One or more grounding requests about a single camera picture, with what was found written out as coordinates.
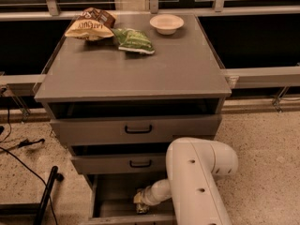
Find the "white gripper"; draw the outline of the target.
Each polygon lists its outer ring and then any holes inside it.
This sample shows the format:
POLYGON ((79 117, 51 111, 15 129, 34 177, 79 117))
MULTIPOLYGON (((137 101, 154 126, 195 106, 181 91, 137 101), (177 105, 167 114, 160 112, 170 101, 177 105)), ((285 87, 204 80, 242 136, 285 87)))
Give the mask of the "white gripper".
POLYGON ((137 190, 136 195, 133 198, 134 203, 145 203, 146 205, 154 206, 162 202, 159 196, 160 188, 155 183, 152 186, 148 186, 145 189, 141 188, 137 190))

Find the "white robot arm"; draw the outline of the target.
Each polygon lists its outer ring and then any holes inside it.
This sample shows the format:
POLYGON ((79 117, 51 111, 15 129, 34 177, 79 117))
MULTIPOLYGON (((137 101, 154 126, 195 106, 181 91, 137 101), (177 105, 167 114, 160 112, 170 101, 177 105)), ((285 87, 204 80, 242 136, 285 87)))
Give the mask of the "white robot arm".
POLYGON ((167 149, 167 177, 139 190, 133 202, 155 206, 171 199, 177 225, 232 225, 215 178, 237 169, 238 157, 229 145, 179 138, 167 149))

